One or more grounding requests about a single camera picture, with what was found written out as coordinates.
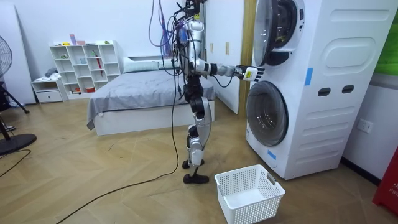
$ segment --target herringbone floor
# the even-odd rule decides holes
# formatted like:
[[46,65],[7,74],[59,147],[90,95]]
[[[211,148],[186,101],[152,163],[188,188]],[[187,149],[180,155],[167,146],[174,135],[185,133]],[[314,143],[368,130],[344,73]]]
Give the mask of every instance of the herringbone floor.
[[[54,224],[87,201],[123,185],[170,172],[175,153],[170,128],[98,137],[86,128],[87,100],[28,106],[2,113],[15,134],[34,133],[32,154],[0,179],[0,223]],[[201,174],[206,185],[184,185],[185,170],[111,194],[64,223],[225,223],[213,176],[253,164],[265,165],[247,145],[246,122],[216,102],[216,122]],[[184,160],[186,127],[175,128]],[[0,173],[24,152],[0,160]],[[398,223],[371,203],[376,187],[343,165],[290,181],[277,216],[264,223]]]

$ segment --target basket handle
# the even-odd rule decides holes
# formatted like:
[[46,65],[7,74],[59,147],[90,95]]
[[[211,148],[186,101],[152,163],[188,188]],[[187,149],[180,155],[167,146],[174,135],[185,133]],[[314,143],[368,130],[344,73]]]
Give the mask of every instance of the basket handle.
[[268,179],[272,182],[272,184],[274,184],[274,185],[275,185],[275,183],[277,182],[276,179],[275,179],[270,173],[267,174],[267,178],[268,178]]

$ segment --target fan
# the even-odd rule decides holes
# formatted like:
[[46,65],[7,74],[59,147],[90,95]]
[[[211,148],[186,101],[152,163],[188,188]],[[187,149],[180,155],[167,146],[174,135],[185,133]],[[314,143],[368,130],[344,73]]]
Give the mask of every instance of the fan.
[[[12,52],[7,42],[0,36],[0,77],[2,77],[11,68]],[[24,111],[29,113],[5,88],[4,82],[0,82],[0,93],[9,96],[14,100]],[[18,134],[10,136],[4,127],[4,123],[0,122],[0,130],[4,139],[0,140],[0,156],[20,150],[36,141],[37,137],[34,134]]]

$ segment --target drawer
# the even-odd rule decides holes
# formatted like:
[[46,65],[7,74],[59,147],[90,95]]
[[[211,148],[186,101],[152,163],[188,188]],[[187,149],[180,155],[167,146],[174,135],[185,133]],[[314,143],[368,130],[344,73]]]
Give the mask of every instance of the drawer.
[[41,103],[63,101],[59,91],[48,91],[36,93],[37,98]]

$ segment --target bed frame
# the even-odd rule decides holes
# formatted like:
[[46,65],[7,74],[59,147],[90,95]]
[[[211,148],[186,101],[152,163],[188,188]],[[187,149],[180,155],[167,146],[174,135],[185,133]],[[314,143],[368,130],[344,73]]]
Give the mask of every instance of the bed frame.
[[[211,117],[215,120],[215,102],[209,102]],[[94,118],[98,136],[149,129],[168,128],[171,123],[171,106],[143,108],[100,113]],[[189,104],[174,106],[174,126],[193,124],[193,116]]]

